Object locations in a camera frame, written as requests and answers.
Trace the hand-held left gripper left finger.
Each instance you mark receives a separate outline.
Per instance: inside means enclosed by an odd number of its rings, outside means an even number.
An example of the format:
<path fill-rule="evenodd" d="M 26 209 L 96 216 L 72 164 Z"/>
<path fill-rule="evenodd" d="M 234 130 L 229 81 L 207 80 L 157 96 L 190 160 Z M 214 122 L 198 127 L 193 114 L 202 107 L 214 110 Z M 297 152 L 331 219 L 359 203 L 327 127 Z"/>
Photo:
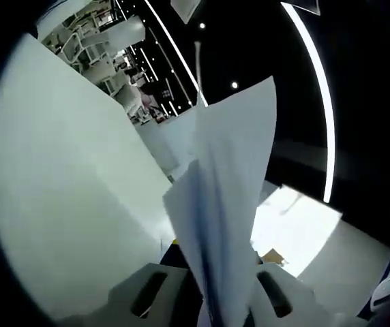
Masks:
<path fill-rule="evenodd" d="M 59 326 L 196 326 L 203 298 L 177 241 L 160 263 L 149 263 L 114 286 L 107 301 Z"/>

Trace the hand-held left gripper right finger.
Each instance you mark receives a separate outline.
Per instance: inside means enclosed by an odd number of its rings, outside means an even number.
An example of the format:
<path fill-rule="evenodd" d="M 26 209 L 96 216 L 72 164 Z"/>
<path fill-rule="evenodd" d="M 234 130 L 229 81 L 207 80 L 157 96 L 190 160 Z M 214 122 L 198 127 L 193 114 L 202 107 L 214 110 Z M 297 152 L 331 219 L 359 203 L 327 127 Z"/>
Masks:
<path fill-rule="evenodd" d="M 263 263 L 246 251 L 252 269 L 252 295 L 245 326 L 366 326 L 358 317 L 328 310 L 314 291 L 275 263 Z"/>

